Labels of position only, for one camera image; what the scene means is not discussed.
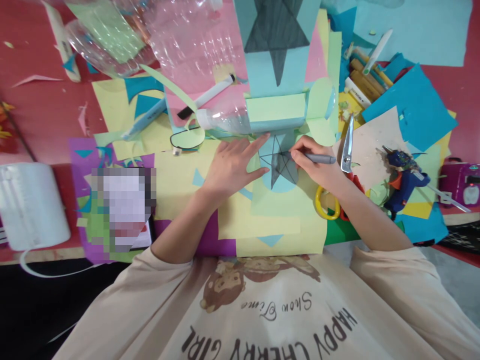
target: beige sweatshirt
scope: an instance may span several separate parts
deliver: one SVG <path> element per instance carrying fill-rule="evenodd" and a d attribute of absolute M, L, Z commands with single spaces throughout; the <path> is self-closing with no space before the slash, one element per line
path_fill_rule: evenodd
<path fill-rule="evenodd" d="M 200 258 L 150 249 L 90 305 L 54 359 L 480 359 L 480 330 L 416 249 Z"/>

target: scissors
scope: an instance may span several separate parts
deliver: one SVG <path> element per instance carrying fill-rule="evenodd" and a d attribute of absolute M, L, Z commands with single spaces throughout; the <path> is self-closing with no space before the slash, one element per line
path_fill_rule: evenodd
<path fill-rule="evenodd" d="M 362 193 L 365 193 L 362 184 L 360 184 L 360 180 L 357 175 L 352 173 L 352 149 L 353 149 L 353 139 L 354 139 L 354 116 L 353 114 L 350 116 L 350 122 L 348 124 L 348 128 L 346 130 L 345 142 L 343 144 L 343 150 L 341 152 L 341 163 L 340 168 L 345 173 L 346 177 L 353 182 L 357 188 L 359 188 Z M 347 214 L 344 212 L 344 209 L 340 207 L 340 203 L 337 198 L 335 198 L 335 213 L 333 215 L 328 215 L 322 208 L 322 204 L 320 203 L 320 198 L 322 193 L 324 192 L 324 188 L 319 186 L 316 190 L 315 194 L 315 207 L 320 216 L 327 220 L 336 220 L 339 217 L 343 221 L 350 221 Z"/>

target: person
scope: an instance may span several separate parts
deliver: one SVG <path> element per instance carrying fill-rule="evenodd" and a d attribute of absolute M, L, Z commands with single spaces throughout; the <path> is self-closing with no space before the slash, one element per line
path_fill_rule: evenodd
<path fill-rule="evenodd" d="M 215 210 L 268 172 L 247 172 L 269 134 L 221 142 L 203 186 L 90 305 L 54 359 L 480 359 L 480 330 L 435 267 L 303 136 L 297 166 L 337 197 L 370 251 L 195 258 Z"/>

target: sleeve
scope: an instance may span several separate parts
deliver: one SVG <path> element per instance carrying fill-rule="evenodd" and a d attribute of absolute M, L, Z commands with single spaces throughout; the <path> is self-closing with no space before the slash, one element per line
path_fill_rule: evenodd
<path fill-rule="evenodd" d="M 191 267 L 161 261 L 150 248 L 134 257 L 91 303 L 54 359 L 118 359 Z"/>
<path fill-rule="evenodd" d="M 418 248 L 370 252 L 355 248 L 350 268 L 444 359 L 480 359 L 480 330 Z"/>

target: floor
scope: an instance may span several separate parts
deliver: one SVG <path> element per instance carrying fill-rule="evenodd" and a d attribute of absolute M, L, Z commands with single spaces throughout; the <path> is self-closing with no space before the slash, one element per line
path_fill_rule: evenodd
<path fill-rule="evenodd" d="M 350 241 L 325 246 L 325 253 L 331 254 L 345 266 L 350 265 L 353 248 L 368 250 L 363 241 Z M 440 274 L 445 289 L 455 299 L 463 312 L 480 328 L 480 268 L 460 261 L 431 247 L 420 247 Z"/>

